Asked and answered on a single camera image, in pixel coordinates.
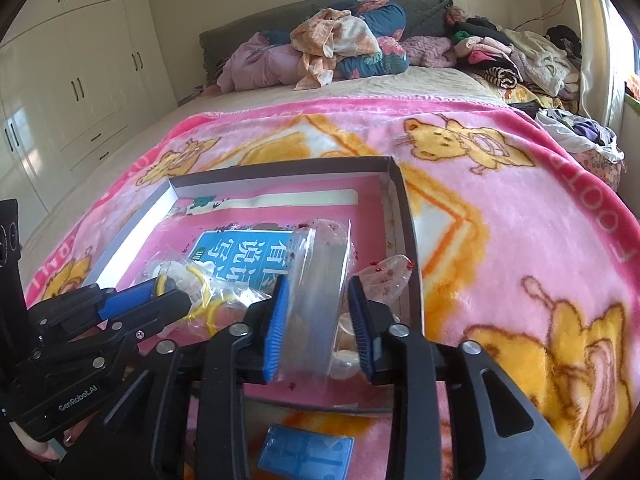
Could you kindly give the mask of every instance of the cartoon bear blanket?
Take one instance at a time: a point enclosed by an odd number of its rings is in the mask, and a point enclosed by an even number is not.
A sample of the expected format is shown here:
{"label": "cartoon bear blanket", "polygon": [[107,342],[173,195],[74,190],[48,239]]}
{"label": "cartoon bear blanket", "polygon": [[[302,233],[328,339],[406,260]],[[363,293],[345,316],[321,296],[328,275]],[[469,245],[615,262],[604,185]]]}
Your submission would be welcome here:
{"label": "cartoon bear blanket", "polygon": [[[393,155],[404,173],[427,338],[482,343],[591,470],[639,399],[640,230],[615,193],[505,107],[332,98],[193,116],[92,206],[36,273],[28,303],[78,286],[169,176],[354,155]],[[356,428],[349,478],[383,478],[388,420],[347,426],[331,427]]]}

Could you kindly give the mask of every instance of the open box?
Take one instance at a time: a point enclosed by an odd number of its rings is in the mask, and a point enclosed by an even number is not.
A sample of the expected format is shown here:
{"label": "open box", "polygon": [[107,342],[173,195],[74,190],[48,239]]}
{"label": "open box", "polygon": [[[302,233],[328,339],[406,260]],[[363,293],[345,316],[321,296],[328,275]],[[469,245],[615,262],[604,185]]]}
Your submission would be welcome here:
{"label": "open box", "polygon": [[[177,205],[191,203],[185,214],[172,217]],[[206,214],[192,214],[209,204]],[[354,272],[394,254],[417,262],[414,225],[401,171],[393,158],[337,157],[236,166],[171,178],[162,184],[108,245],[85,284],[125,288],[162,246],[188,256],[205,232],[232,234],[239,223],[284,229],[311,218],[351,224],[358,255]],[[394,305],[401,322],[424,332],[420,273],[414,271]],[[194,342],[174,331],[179,344]],[[158,338],[141,344],[148,351]],[[279,404],[307,405],[347,412],[388,410],[390,388],[373,387],[361,375],[314,393],[311,385],[292,387],[277,381],[245,385],[245,394]]]}

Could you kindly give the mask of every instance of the beige bed sheet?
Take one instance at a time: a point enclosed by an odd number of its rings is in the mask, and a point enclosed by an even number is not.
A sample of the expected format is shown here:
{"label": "beige bed sheet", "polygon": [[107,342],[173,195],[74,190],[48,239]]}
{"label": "beige bed sheet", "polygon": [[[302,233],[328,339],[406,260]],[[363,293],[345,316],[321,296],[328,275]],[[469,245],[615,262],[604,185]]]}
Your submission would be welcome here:
{"label": "beige bed sheet", "polygon": [[400,75],[337,81],[321,89],[294,91],[277,86],[217,96],[201,96],[166,115],[136,135],[100,165],[82,184],[74,188],[33,232],[24,246],[20,261],[23,285],[49,256],[92,203],[136,159],[157,144],[177,123],[202,112],[232,112],[287,102],[339,96],[437,96],[449,99],[504,105],[480,83],[452,68],[409,67]]}

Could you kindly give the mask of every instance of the electrical wire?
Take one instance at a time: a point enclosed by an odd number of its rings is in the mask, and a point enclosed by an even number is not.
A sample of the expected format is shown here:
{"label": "electrical wire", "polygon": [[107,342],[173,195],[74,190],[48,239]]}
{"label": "electrical wire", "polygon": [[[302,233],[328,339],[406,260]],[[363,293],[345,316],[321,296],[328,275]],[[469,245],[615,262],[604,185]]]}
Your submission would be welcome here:
{"label": "electrical wire", "polygon": [[562,12],[562,10],[564,9],[564,5],[567,3],[568,0],[562,0],[561,3],[557,4],[556,6],[551,7],[545,14],[543,14],[542,16],[539,16],[537,18],[533,18],[532,20],[529,20],[527,22],[521,23],[520,25],[518,25],[517,27],[515,27],[513,30],[518,30],[520,27],[522,27],[523,25],[527,25],[527,23],[531,23],[531,22],[543,22],[544,20],[548,20],[549,18],[555,17],[558,14],[560,14]]}

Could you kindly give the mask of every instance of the logo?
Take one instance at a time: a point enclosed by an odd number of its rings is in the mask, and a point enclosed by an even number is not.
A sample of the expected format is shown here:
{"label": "logo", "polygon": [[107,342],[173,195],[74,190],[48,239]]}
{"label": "logo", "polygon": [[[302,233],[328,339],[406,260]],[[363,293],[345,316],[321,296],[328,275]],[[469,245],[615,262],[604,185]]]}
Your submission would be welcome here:
{"label": "logo", "polygon": [[85,390],[84,392],[82,392],[79,395],[76,395],[75,397],[73,397],[72,399],[69,399],[67,402],[65,402],[64,404],[60,404],[58,406],[58,409],[61,412],[64,412],[65,410],[68,410],[69,408],[71,408],[72,406],[74,406],[75,404],[77,404],[78,402],[80,402],[83,399],[86,399],[88,396],[90,396],[92,393],[97,392],[98,391],[98,386],[96,386],[95,384],[93,384],[92,386],[89,386],[88,390]]}

